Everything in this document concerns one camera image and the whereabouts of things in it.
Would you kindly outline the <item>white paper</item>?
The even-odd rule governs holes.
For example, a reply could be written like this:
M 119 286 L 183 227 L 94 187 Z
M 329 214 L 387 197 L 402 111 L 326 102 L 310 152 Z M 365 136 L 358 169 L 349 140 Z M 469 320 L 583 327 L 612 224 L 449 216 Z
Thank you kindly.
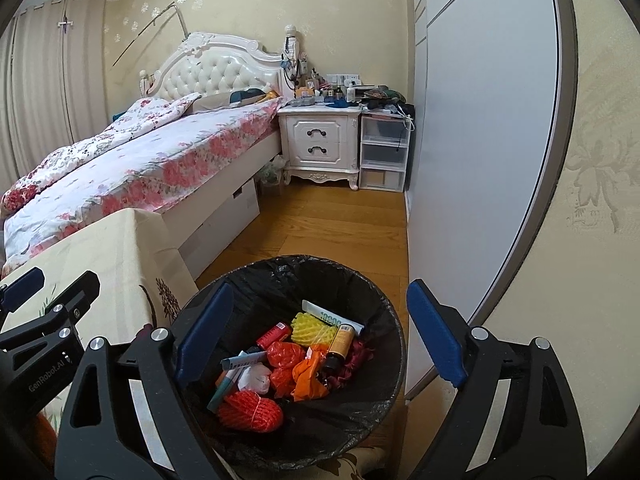
M 270 389 L 271 370 L 262 362 L 254 363 L 242 371 L 238 378 L 240 391 L 253 391 L 265 396 Z

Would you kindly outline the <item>red bottle black cap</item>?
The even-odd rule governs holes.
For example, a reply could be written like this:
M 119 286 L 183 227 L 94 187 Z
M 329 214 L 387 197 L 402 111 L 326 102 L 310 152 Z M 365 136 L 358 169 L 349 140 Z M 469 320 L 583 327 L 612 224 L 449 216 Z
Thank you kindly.
M 267 350 L 274 342 L 284 341 L 292 334 L 292 328 L 288 324 L 277 323 L 256 340 L 258 347 Z

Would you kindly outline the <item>gold bottle black cap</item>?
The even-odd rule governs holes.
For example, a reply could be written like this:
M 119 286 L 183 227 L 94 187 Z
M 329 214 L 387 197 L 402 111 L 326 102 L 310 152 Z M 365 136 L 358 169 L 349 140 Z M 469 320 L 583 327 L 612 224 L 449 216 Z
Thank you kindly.
M 352 341 L 356 336 L 355 327 L 342 324 L 335 335 L 334 341 L 326 354 L 326 359 L 319 370 L 320 382 L 326 384 L 330 377 L 334 377 L 345 364 Z

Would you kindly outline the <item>white green-lettered tube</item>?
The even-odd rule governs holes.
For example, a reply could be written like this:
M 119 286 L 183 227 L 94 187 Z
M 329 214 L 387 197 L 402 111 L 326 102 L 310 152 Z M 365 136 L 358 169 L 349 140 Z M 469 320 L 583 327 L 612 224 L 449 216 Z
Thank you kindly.
M 355 330 L 357 335 L 360 335 L 364 326 L 358 322 L 352 321 L 349 318 L 344 318 L 344 316 L 335 314 L 325 308 L 319 307 L 316 304 L 313 304 L 311 301 L 303 300 L 302 301 L 302 310 L 305 313 L 312 315 L 314 318 L 318 318 L 318 320 L 332 326 L 342 326 L 349 325 Z

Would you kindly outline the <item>teal white tube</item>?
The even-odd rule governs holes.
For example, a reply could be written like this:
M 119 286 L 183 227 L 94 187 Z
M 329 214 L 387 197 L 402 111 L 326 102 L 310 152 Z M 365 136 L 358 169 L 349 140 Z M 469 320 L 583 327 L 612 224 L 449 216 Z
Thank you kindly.
M 224 362 L 224 365 L 222 366 L 224 368 L 224 376 L 222 376 L 222 381 L 207 404 L 207 408 L 212 413 L 215 413 L 217 411 L 217 408 L 219 404 L 221 404 L 221 401 L 224 400 L 224 397 L 229 393 L 233 384 L 239 378 L 242 371 L 247 368 L 247 364 L 245 361 L 245 358 L 247 356 L 247 352 L 241 351 L 240 354 L 235 358 L 229 358 L 228 360 L 226 360 L 226 362 Z

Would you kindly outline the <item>light blue tube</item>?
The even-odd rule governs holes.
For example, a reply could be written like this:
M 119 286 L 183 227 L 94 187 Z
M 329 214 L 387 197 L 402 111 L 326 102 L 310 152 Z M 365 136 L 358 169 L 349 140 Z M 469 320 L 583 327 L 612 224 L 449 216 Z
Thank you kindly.
M 265 361 L 265 359 L 267 359 L 267 352 L 265 351 L 241 353 L 239 356 L 232 356 L 232 358 L 222 359 L 220 361 L 220 365 L 223 370 L 228 372 L 229 370 L 237 370 L 238 368 Z

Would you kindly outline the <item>dark red knitted cloth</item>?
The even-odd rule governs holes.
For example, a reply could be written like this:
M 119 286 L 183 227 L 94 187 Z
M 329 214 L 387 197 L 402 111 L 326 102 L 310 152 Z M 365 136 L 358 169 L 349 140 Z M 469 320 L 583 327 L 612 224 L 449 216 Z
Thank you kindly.
M 330 389 L 341 389 L 349 382 L 364 363 L 372 359 L 373 351 L 360 339 L 355 339 L 349 349 L 345 362 L 337 367 L 335 373 L 328 379 Z

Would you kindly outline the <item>orange paper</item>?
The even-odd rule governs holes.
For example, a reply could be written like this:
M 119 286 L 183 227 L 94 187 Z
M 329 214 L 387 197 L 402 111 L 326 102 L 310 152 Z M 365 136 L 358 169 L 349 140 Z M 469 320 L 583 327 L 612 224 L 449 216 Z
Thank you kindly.
M 329 394 L 327 386 L 318 379 L 318 373 L 326 360 L 329 347 L 326 344 L 313 344 L 307 349 L 306 356 L 292 369 L 295 382 L 293 399 L 295 402 L 324 398 Z

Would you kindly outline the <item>black trash bin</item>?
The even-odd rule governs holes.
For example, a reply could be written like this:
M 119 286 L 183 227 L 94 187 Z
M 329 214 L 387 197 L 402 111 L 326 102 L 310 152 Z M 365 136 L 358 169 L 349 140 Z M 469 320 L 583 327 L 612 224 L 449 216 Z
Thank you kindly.
M 406 343 L 393 304 L 371 280 L 341 263 L 310 255 L 259 260 L 224 274 L 233 307 L 216 344 L 206 350 L 201 378 L 186 386 L 186 406 L 208 443 L 237 467 L 274 472 L 308 467 L 362 442 L 394 406 L 404 382 Z M 220 361 L 253 347 L 308 300 L 362 324 L 371 356 L 346 384 L 323 399 L 282 402 L 282 425 L 266 434 L 224 426 L 207 404 Z

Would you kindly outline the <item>cream floral bedsheet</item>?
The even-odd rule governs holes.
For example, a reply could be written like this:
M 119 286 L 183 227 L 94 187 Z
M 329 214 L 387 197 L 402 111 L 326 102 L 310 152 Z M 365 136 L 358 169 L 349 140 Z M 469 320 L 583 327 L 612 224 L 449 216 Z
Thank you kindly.
M 159 214 L 123 209 L 87 226 L 9 272 L 9 285 L 32 268 L 43 288 L 15 313 L 5 330 L 43 315 L 76 278 L 94 272 L 100 293 L 76 325 L 82 344 L 102 336 L 110 344 L 132 341 L 146 324 L 168 327 L 198 288 Z

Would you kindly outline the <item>white under-bed box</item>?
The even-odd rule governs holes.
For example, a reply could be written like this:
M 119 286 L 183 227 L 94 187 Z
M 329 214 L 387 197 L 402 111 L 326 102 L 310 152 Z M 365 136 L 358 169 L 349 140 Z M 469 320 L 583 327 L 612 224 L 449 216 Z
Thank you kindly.
M 258 217 L 255 182 L 248 180 L 229 196 L 179 247 L 196 280 L 217 257 Z

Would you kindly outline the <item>floral quilt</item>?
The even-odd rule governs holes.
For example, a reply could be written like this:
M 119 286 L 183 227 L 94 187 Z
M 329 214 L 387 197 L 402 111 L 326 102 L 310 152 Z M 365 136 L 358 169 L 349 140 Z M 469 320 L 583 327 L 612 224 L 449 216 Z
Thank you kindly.
M 175 101 L 157 96 L 138 99 L 102 132 L 57 148 L 2 195 L 1 218 L 10 218 L 46 188 L 87 162 L 177 120 L 201 97 L 201 93 L 192 92 Z

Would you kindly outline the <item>plastic drawer unit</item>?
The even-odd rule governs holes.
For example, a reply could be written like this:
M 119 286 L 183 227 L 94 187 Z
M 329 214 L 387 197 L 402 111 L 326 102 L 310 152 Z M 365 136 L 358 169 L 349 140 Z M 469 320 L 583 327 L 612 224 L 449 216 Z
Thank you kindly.
M 360 116 L 360 188 L 404 192 L 412 129 L 408 116 L 373 113 Z

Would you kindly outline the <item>white tufted bed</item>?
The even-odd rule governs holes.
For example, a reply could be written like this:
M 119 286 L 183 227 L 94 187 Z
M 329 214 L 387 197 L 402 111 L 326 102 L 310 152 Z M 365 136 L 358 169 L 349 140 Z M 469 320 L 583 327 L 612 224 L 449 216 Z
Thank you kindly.
M 194 32 L 141 96 L 201 93 L 177 120 L 87 162 L 2 219 L 2 273 L 122 209 L 156 212 L 180 247 L 280 152 L 274 121 L 292 96 L 280 55 L 256 40 Z

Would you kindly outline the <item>beige curtain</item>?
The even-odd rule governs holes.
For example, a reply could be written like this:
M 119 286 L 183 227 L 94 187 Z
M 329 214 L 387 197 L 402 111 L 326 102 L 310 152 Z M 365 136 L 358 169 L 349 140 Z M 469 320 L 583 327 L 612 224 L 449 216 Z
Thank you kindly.
M 108 123 L 106 0 L 50 0 L 17 12 L 1 35 L 1 189 L 47 155 Z

